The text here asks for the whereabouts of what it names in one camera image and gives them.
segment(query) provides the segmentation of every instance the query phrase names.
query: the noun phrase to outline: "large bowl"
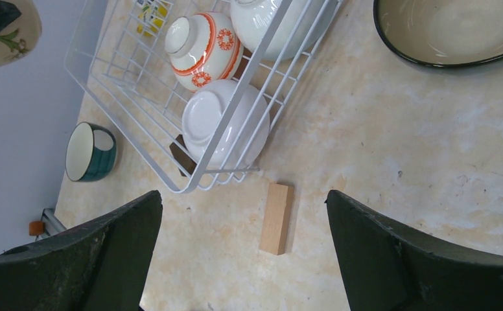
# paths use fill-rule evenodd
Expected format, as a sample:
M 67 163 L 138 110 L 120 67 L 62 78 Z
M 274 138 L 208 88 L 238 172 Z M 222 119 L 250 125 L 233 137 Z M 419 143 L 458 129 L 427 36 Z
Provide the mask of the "large bowl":
M 465 67 L 503 58 L 503 0 L 374 0 L 385 45 L 405 60 Z
M 313 33 L 309 36 L 305 49 L 309 48 L 330 25 L 332 15 L 337 5 L 336 0 L 329 1 L 328 7 L 324 10 L 323 15 L 312 30 Z M 254 52 L 259 42 L 265 35 L 270 21 L 278 10 L 282 0 L 232 0 L 231 1 L 231 20 L 233 22 L 236 35 L 240 38 L 242 44 L 251 52 Z M 282 22 L 272 41 L 270 42 L 263 59 L 275 61 L 288 38 L 290 33 L 298 22 L 299 16 L 305 9 L 307 0 L 292 0 L 290 7 L 286 11 Z M 309 32 L 314 19 L 320 12 L 320 8 L 324 4 L 323 0 L 312 0 L 308 7 L 294 37 L 290 40 L 282 60 L 294 57 L 299 47 L 305 40 L 305 36 Z
M 183 139 L 189 153 L 196 162 L 204 155 L 205 149 L 217 129 L 223 112 L 228 107 L 229 100 L 236 86 L 237 83 L 232 80 L 212 81 L 196 92 L 185 107 L 185 111 L 183 112 Z M 246 145 L 252 138 L 253 132 L 267 109 L 265 99 L 263 96 L 260 96 L 255 109 L 250 115 L 250 119 L 244 125 L 244 121 L 252 110 L 253 103 L 258 95 L 259 91 L 256 88 L 253 86 L 247 87 L 219 144 L 215 148 L 215 152 L 211 156 L 208 164 L 209 167 L 221 167 L 229 154 L 231 146 L 237 140 L 238 132 L 244 127 L 242 135 L 236 142 L 234 150 L 224 168 L 235 168 L 237 166 L 238 159 L 244 153 Z M 259 125 L 257 135 L 251 142 L 246 155 L 238 165 L 239 168 L 247 167 L 255 161 L 255 158 L 259 155 L 267 140 L 269 125 L 270 121 L 267 113 Z

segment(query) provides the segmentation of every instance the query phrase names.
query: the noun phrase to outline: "white bowl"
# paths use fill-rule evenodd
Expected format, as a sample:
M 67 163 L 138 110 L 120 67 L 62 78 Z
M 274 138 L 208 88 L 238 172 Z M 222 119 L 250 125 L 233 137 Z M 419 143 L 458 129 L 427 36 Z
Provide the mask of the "white bowl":
M 328 7 L 324 10 L 323 16 L 316 24 L 313 33 L 307 41 L 305 49 L 309 48 L 330 25 L 337 1 L 327 1 L 330 1 L 330 3 L 328 3 Z M 257 46 L 259 46 L 259 42 L 265 35 L 265 32 L 270 25 L 270 21 L 274 17 L 274 14 L 281 2 L 282 0 L 231 0 L 231 20 L 233 22 L 236 35 L 242 44 L 251 52 L 254 52 Z M 274 61 L 278 58 L 306 4 L 307 0 L 292 0 L 292 3 L 276 30 L 272 41 L 267 47 L 263 59 Z M 312 23 L 320 12 L 320 8 L 323 4 L 324 0 L 312 0 L 312 3 L 301 20 L 301 24 L 299 24 L 294 37 L 290 41 L 282 60 L 292 58 L 298 53 L 301 43 L 303 43 L 305 36 L 311 28 Z
M 217 125 L 228 107 L 229 100 L 236 89 L 237 83 L 232 80 L 217 80 L 201 88 L 190 99 L 183 112 L 183 139 L 191 156 L 196 162 L 202 158 L 205 149 L 213 136 Z M 259 90 L 248 86 L 242 99 L 229 121 L 229 124 L 215 148 L 215 152 L 209 161 L 210 167 L 220 168 L 227 158 L 229 150 L 237 139 L 238 132 L 244 125 L 244 121 L 252 110 L 253 103 L 259 95 Z M 248 141 L 252 138 L 263 113 L 267 109 L 267 103 L 263 96 L 250 115 L 240 139 L 236 142 L 234 150 L 227 160 L 224 168 L 235 168 L 238 159 L 243 154 Z M 247 167 L 255 161 L 255 158 L 263 149 L 269 132 L 270 118 L 267 113 L 259 125 L 255 139 L 251 143 L 246 155 L 242 158 L 239 168 Z
M 28 55 L 41 36 L 40 15 L 32 0 L 4 0 L 14 4 L 21 15 L 0 32 L 0 66 Z
M 165 37 L 165 50 L 179 83 L 195 92 L 211 81 L 232 78 L 244 47 L 230 18 L 202 12 L 173 22 Z

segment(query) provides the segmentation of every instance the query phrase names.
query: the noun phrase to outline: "teal and white bowl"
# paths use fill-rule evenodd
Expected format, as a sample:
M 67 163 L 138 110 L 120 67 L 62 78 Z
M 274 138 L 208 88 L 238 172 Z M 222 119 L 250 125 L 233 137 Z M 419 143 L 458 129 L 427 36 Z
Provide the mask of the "teal and white bowl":
M 96 181 L 108 175 L 116 160 L 114 135 L 102 126 L 81 122 L 66 150 L 66 174 L 71 181 Z

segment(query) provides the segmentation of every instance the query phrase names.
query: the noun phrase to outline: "orange floral pattern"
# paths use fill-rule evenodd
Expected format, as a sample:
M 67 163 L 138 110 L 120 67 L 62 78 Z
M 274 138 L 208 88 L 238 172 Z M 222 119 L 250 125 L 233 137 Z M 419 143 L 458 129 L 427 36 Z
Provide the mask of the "orange floral pattern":
M 228 51 L 234 46 L 234 35 L 228 29 L 221 29 L 217 34 L 217 44 L 223 51 Z
M 202 87 L 211 82 L 211 76 L 205 71 L 200 71 L 193 75 L 192 82 L 196 87 Z

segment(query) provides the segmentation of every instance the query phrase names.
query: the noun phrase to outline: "white dish rack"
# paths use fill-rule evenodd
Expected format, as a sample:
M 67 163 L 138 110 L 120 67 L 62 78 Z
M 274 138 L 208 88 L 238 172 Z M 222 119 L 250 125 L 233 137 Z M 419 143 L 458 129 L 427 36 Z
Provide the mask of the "white dish rack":
M 169 149 L 169 145 L 174 143 L 190 157 L 176 137 L 182 133 L 181 115 L 193 94 L 182 87 L 172 74 L 169 58 L 163 50 L 165 31 L 179 16 L 190 16 L 201 11 L 229 15 L 230 0 L 154 0 L 152 6 L 163 5 L 168 13 L 165 18 L 159 16 L 163 25 L 158 33 L 149 31 L 151 36 L 145 36 L 145 31 L 141 34 L 137 32 L 137 26 L 142 25 L 139 19 L 142 8 L 135 0 L 87 0 L 69 46 L 65 66 L 171 191 L 191 192 L 197 187 L 209 190 L 218 183 L 225 184 L 231 180 L 241 182 L 247 173 L 259 170 L 254 165 L 246 168 L 240 166 L 259 127 L 247 142 L 236 165 L 224 165 L 220 169 L 211 169 L 207 165 L 246 85 L 255 86 L 260 90 L 259 96 L 267 100 L 268 108 L 263 118 L 270 115 L 269 131 L 272 131 L 325 34 L 306 51 L 305 44 L 302 44 L 298 55 L 291 60 L 262 61 L 262 55 L 291 1 L 282 0 L 257 50 L 243 56 L 242 62 L 247 62 L 247 66 L 241 75 L 237 72 L 239 79 L 233 78 L 238 86 L 192 174 L 174 159 Z M 320 22 L 328 4 L 337 1 L 333 15 L 329 16 L 333 19 L 343 0 L 309 0 L 305 8 L 312 1 L 324 1 L 324 4 L 311 29 Z

